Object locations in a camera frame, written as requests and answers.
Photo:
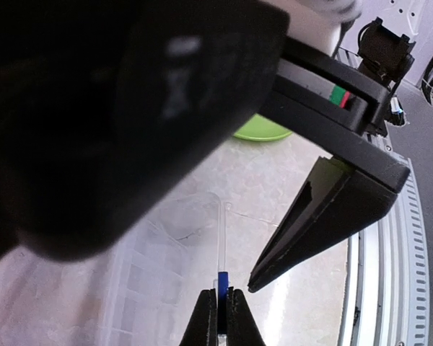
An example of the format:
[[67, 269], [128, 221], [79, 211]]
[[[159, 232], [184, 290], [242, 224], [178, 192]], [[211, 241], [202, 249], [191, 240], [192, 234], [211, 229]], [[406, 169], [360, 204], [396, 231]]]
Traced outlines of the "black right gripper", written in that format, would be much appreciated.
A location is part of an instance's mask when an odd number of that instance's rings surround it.
[[0, 1], [0, 259], [105, 251], [268, 99], [289, 7]]

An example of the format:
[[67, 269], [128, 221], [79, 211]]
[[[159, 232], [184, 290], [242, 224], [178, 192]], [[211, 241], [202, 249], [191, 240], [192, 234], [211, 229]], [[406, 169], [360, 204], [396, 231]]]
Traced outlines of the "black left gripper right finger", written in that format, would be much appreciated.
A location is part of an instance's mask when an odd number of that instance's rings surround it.
[[226, 302], [227, 345], [265, 346], [242, 290], [228, 288]]

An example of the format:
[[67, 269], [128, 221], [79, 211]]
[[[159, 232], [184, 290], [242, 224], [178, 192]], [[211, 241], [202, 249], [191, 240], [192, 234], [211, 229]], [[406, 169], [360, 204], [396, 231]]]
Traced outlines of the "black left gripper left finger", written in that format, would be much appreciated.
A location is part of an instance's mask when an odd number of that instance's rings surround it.
[[180, 346], [216, 346], [217, 340], [217, 295], [216, 290], [199, 293]]

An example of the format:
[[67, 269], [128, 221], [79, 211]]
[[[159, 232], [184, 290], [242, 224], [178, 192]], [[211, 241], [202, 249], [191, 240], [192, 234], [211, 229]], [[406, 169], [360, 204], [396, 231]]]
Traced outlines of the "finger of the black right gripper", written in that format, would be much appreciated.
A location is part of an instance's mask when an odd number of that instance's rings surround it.
[[320, 157], [253, 267], [249, 291], [386, 216], [399, 193], [399, 164], [390, 163], [380, 181], [336, 157]]

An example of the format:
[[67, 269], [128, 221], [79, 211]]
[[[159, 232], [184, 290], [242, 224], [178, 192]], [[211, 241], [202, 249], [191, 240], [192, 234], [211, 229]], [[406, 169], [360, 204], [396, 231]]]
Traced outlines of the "clear plastic pill organizer box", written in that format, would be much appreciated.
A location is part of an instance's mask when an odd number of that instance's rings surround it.
[[225, 209], [212, 192], [161, 202], [111, 249], [95, 345], [178, 345], [199, 293], [226, 265]]

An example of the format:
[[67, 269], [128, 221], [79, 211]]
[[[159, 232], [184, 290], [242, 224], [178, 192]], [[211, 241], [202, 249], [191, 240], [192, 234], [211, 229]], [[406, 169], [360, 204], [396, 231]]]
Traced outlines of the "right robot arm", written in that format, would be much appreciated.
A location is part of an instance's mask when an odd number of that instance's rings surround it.
[[0, 1], [0, 259], [111, 247], [254, 114], [319, 159], [256, 292], [380, 220], [408, 167], [367, 142], [386, 87], [336, 61], [360, 1]]

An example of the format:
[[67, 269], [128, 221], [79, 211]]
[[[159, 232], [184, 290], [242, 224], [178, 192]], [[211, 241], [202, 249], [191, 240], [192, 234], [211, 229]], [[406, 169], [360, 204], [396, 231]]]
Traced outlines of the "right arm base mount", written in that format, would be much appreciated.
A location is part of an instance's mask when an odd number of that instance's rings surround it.
[[393, 99], [403, 77], [414, 63], [411, 51], [415, 43], [410, 41], [409, 36], [398, 36], [384, 27], [379, 17], [359, 31], [357, 42], [358, 56], [362, 59], [358, 70], [389, 91], [389, 100], [384, 104], [377, 123], [367, 131], [386, 136], [386, 122], [403, 124], [403, 111], [392, 110], [395, 104]]

